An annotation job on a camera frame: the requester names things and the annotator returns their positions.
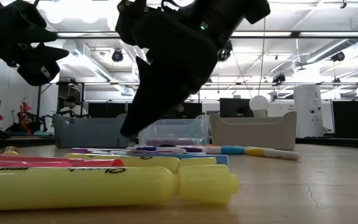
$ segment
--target gray plastic bin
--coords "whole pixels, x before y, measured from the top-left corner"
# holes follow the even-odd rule
[[[59,148],[66,147],[127,147],[129,140],[119,130],[126,114],[117,118],[70,118],[53,116],[55,142]]]

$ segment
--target cable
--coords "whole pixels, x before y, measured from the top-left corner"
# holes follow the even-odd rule
[[[241,72],[239,62],[237,61],[237,57],[236,57],[236,54],[235,54],[234,52],[233,52],[233,55],[234,55],[234,60],[236,60],[237,67],[239,68],[240,75],[241,75],[241,77],[242,77],[242,81],[244,81],[244,83],[246,84],[246,87],[247,87],[249,96],[252,98],[251,91],[249,90],[248,85],[247,85],[247,82],[246,82],[246,80],[245,80],[245,78],[244,78],[244,75],[243,75],[242,72]]]
[[[266,17],[264,18],[264,40],[263,40],[263,44],[262,44],[262,64],[261,64],[261,68],[260,68],[258,96],[259,96],[259,92],[260,92],[260,85],[262,84],[262,79],[264,76],[263,72],[264,72],[264,56],[265,56],[265,34],[266,34]]]

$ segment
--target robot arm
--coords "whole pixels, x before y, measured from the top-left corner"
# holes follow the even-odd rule
[[[56,61],[68,55],[66,50],[44,45],[57,39],[46,26],[31,3],[0,3],[0,58],[10,67],[18,67],[17,72],[32,86],[52,81],[60,71]],[[40,44],[33,48],[31,43]]]
[[[158,9],[146,0],[117,6],[122,41],[149,49],[148,62],[136,58],[140,86],[121,128],[127,137],[200,90],[244,18],[254,24],[270,14],[267,0],[195,0],[177,11],[166,2],[172,1],[163,0]]]

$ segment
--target table surface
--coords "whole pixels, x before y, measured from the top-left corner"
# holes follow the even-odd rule
[[[22,155],[62,156],[67,149],[40,146]],[[300,161],[230,156],[239,193],[227,206],[166,205],[0,212],[8,223],[358,223],[358,149],[297,145]]]

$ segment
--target desk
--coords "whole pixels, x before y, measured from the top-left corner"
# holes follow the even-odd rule
[[[39,146],[22,155],[62,156]],[[358,149],[296,145],[298,162],[230,156],[239,193],[223,206],[167,205],[0,212],[0,224],[358,223]]]

